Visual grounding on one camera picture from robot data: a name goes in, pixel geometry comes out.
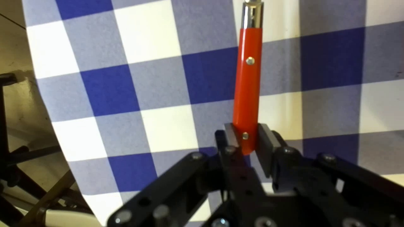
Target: black metal bracket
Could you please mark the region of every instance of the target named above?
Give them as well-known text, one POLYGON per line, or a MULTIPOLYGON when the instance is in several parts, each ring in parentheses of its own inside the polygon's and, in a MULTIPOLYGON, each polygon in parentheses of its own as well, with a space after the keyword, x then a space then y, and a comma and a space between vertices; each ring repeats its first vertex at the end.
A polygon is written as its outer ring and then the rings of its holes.
POLYGON ((258 135, 256 154, 275 194, 264 191, 227 123, 215 132, 217 154, 188 154, 114 212, 107 226, 184 226, 215 190, 227 197, 206 227, 404 226, 398 184, 330 154, 307 159, 266 125, 258 135))

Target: blue square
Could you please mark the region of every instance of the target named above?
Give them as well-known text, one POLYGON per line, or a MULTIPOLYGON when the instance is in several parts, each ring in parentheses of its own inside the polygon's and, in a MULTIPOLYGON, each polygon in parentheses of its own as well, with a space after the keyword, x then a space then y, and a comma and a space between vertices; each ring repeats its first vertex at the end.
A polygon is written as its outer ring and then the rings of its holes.
POLYGON ((152 154, 109 157, 120 191, 141 190, 157 179, 152 154))
POLYGON ((128 65, 82 72, 95 116, 139 111, 128 65))
POLYGON ((183 55, 191 103, 232 99, 237 48, 183 55))
POLYGON ((173 0, 172 4, 183 54, 237 45, 231 0, 173 0))
POLYGON ((362 82, 365 29, 300 38, 302 91, 362 82))
POLYGON ((111 0, 57 0, 63 20, 112 10, 111 0))
POLYGON ((181 57, 129 65, 141 110, 189 104, 181 57))

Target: white square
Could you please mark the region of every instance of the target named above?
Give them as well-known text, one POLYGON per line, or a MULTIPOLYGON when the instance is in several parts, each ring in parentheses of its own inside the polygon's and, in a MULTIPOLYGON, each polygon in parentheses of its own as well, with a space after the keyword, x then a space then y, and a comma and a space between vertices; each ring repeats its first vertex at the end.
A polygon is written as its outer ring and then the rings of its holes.
POLYGON ((141 111, 150 151, 197 149, 191 106, 141 111))
POLYGON ((403 21, 403 11, 403 0, 367 0, 366 26, 403 21))
POLYGON ((169 0, 122 7, 115 16, 129 63, 181 55, 169 0))
POLYGON ((124 205, 120 193, 107 193, 107 194, 93 194, 86 195, 83 194, 87 204, 91 210, 101 223, 101 226, 106 226, 110 215, 124 205))
MULTIPOLYGON (((237 38, 240 38, 239 31, 241 28, 242 2, 245 0, 232 1, 237 38)), ((266 43, 300 36, 299 15, 299 0, 265 0, 263 41, 266 43)))
POLYGON ((38 79, 80 72, 63 21, 27 28, 38 79))
POLYGON ((189 222, 206 222, 211 214, 210 202, 206 199, 199 209, 189 218, 189 222))
POLYGON ((403 87, 403 79, 362 84, 361 133, 404 128, 403 87))
POLYGON ((53 122, 67 161, 106 157, 95 117, 53 122))
POLYGON ((285 140, 303 139, 302 93, 260 97, 259 122, 282 133, 285 140))

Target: screw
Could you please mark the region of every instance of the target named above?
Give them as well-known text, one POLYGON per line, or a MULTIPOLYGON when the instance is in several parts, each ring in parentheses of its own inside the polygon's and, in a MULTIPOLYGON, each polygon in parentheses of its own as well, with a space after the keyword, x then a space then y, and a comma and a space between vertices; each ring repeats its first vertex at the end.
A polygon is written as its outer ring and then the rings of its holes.
POLYGON ((333 160, 336 160, 336 156, 332 155, 332 154, 323 154, 323 157, 324 157, 327 161, 333 161, 333 160))
POLYGON ((212 227, 230 227, 230 223, 225 218, 217 218, 212 222, 212 227))
POLYGON ((342 226, 343 227, 365 227, 365 224, 362 222, 360 222, 359 219, 356 218, 345 218, 342 220, 342 226))
POLYGON ((169 214, 169 208, 165 204, 160 204, 153 210, 153 217, 155 219, 167 218, 168 214, 169 214))
POLYGON ((242 140, 249 140, 249 132, 242 132, 242 140))
POLYGON ((293 152, 293 149, 289 147, 289 146, 284 147, 283 150, 284 150, 287 154, 292 154, 292 152, 293 152))
POLYGON ((226 152, 232 154, 234 151, 236 151, 235 146, 226 146, 225 147, 226 152))
POLYGON ((126 223, 128 220, 130 220, 130 218, 131 218, 130 210, 121 210, 121 212, 116 213, 115 223, 122 224, 122 223, 126 223))
POLYGON ((255 227, 276 227, 276 223, 269 217, 259 217, 255 219, 255 227))
POLYGON ((192 152, 192 159, 193 160, 198 160, 202 157, 202 154, 201 152, 192 152))
POLYGON ((247 59, 245 59, 245 63, 253 65, 255 63, 255 59, 253 57, 247 57, 247 59))

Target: checkered tablecloth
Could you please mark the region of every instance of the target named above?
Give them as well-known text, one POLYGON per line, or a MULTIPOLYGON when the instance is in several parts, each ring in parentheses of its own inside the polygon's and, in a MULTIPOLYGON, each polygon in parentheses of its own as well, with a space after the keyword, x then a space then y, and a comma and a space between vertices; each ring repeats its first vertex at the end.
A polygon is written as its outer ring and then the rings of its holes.
MULTIPOLYGON (((42 97, 101 223, 183 155, 213 152, 241 4, 23 0, 42 97)), ((260 122, 307 156, 404 173, 404 1, 266 0, 264 17, 260 122)))

